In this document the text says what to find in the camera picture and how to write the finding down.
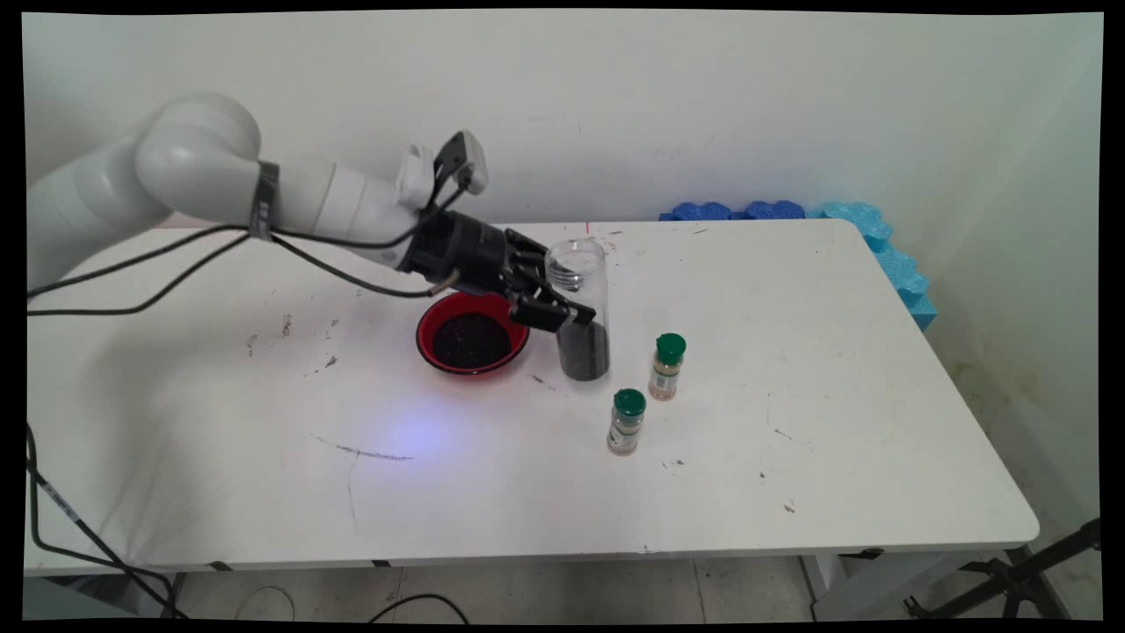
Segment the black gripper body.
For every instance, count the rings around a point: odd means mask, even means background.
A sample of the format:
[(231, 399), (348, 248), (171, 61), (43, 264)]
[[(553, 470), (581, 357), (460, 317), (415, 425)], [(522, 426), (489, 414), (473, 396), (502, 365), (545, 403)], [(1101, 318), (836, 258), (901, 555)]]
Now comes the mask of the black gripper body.
[(466, 293), (526, 293), (532, 289), (532, 239), (462, 212), (438, 212), (414, 233), (399, 264), (438, 284), (458, 272)]

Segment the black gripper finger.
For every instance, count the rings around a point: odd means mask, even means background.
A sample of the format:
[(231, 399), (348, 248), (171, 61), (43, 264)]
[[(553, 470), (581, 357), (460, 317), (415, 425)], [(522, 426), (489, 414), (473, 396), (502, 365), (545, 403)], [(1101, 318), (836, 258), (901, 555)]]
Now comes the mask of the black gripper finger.
[(510, 319), (526, 328), (554, 333), (566, 324), (590, 324), (595, 316), (591, 306), (567, 300), (555, 291), (510, 292)]
[(549, 255), (549, 248), (543, 244), (518, 230), (506, 230), (505, 241), (506, 261), (512, 272), (522, 270), (526, 275), (556, 284), (562, 291), (578, 291), (583, 287), (583, 275)]

